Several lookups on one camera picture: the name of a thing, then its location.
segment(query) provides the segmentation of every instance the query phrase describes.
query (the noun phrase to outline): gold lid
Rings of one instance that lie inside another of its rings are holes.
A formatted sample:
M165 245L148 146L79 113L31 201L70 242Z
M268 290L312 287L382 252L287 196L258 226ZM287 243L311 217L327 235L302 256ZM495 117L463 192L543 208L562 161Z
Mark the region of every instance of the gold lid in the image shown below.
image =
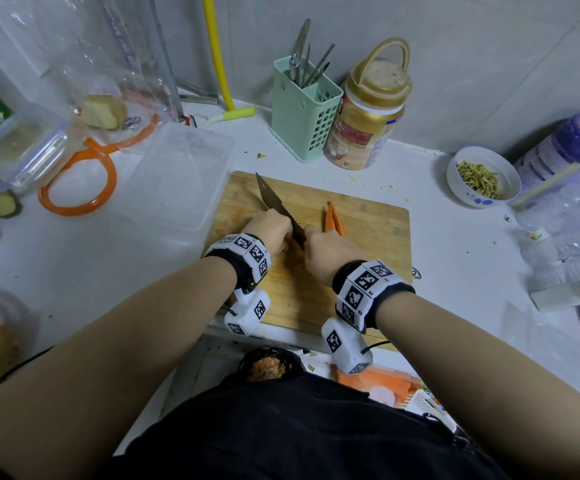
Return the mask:
M386 47L401 47L401 67L377 55ZM354 94L363 103L379 109L397 108L402 105L412 90L412 80L406 73L410 62L410 48L402 38L384 40L367 56L352 67L346 79L346 91Z

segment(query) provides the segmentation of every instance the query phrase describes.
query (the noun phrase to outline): hand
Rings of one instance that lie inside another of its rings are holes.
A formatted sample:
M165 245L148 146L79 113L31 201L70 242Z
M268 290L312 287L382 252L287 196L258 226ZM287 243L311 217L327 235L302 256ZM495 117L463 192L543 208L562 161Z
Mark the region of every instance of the hand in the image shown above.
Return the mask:
M344 264L363 259L363 252L337 231L319 232L315 226L305 227L305 268L324 285L332 287L332 280Z
M274 209L260 212L246 224L242 232L256 235L262 240L270 256L287 249L284 238L292 236L292 222Z

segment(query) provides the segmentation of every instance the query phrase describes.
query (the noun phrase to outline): gray wall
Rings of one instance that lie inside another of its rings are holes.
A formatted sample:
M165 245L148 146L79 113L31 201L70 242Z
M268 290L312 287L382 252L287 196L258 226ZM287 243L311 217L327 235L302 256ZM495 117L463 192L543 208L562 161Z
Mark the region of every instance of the gray wall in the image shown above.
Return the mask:
M156 1L176 76L217 90L201 1ZM311 59L337 44L327 72L336 82L382 40L408 40L414 88L393 139L510 154L580 112L580 0L214 2L237 99L271 105L272 61L289 55L310 17Z

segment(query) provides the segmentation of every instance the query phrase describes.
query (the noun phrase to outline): wristband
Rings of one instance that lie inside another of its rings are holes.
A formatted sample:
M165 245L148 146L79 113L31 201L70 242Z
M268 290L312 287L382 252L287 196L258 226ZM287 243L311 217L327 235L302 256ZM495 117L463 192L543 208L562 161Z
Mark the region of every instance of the wristband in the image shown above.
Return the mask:
M228 261L237 273L237 287L251 292L265 277L272 259L263 242L253 234L229 234L210 246L204 257L217 256Z
M339 285L341 275L346 273ZM337 316L361 333L366 332L366 327L376 328L376 311L386 298L400 291L415 292L381 260L352 261L337 272L333 289L335 281L339 288L335 306Z

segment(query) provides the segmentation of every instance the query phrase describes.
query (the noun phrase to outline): basket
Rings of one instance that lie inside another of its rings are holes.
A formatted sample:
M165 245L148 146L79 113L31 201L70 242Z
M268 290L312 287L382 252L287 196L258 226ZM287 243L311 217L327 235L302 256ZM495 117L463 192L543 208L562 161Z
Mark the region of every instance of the basket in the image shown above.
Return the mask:
M272 124L270 132L302 163L323 155L323 145L332 126L343 91L326 75L307 88L299 88L289 76L290 57L274 63ZM306 60L301 60L301 74ZM310 69L314 65L308 62Z

